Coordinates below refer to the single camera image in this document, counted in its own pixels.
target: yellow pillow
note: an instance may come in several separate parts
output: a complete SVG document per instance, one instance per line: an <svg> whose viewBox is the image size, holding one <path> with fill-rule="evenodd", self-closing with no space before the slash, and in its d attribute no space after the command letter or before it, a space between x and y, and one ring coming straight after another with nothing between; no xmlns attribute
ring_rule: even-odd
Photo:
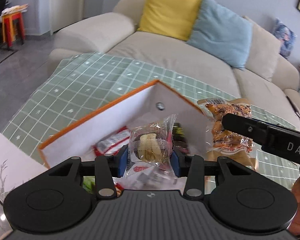
<svg viewBox="0 0 300 240"><path fill-rule="evenodd" d="M138 31L183 41L190 37L202 0L146 0Z"/></svg>

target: throw pillow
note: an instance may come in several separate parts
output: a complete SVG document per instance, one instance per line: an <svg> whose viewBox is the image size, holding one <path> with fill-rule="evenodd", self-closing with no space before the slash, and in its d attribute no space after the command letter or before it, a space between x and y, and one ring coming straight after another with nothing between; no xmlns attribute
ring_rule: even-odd
<svg viewBox="0 0 300 240"><path fill-rule="evenodd" d="M187 41L201 0L146 0L138 31Z"/></svg>
<svg viewBox="0 0 300 240"><path fill-rule="evenodd" d="M231 67L244 68L251 39L252 24L249 21L214 0L203 0L187 43Z"/></svg>
<svg viewBox="0 0 300 240"><path fill-rule="evenodd" d="M244 18L253 24L246 69L271 82L278 63L280 41L248 17Z"/></svg>
<svg viewBox="0 0 300 240"><path fill-rule="evenodd" d="M278 18L275 21L273 35L281 42L280 55L288 60L297 36Z"/></svg>

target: light blue pillow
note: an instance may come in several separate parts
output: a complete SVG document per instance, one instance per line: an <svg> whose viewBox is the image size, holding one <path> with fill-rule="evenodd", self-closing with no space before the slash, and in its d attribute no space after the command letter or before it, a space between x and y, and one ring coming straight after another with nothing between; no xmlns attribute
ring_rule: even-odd
<svg viewBox="0 0 300 240"><path fill-rule="evenodd" d="M252 40L252 24L214 0L202 0L188 44L244 68Z"/></svg>

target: plant pattern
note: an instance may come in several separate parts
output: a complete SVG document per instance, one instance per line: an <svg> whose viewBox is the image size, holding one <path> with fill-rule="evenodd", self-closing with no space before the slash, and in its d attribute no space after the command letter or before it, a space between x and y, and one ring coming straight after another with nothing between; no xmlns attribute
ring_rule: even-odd
<svg viewBox="0 0 300 240"><path fill-rule="evenodd" d="M8 166L6 165L8 160L5 160L1 166L0 166L0 200L3 202L5 197L8 195L8 193L12 190L14 190L16 187L13 187L11 190L9 191L5 191L4 190L4 184L7 178L7 175L3 177L3 171L8 168Z"/></svg>

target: open cardboard box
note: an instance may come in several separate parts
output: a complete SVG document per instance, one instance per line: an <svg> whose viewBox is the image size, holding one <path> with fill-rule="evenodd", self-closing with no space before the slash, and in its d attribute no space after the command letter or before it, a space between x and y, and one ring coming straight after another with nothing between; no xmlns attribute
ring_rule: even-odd
<svg viewBox="0 0 300 240"><path fill-rule="evenodd" d="M162 103L164 109L160 110L157 103ZM171 114L178 114L176 122L182 125L190 152L205 157L206 141L212 140L205 132L210 120L198 106L159 80L121 96L61 130L39 146L41 157L47 168L72 156L94 160L91 146L123 126L131 129Z"/></svg>

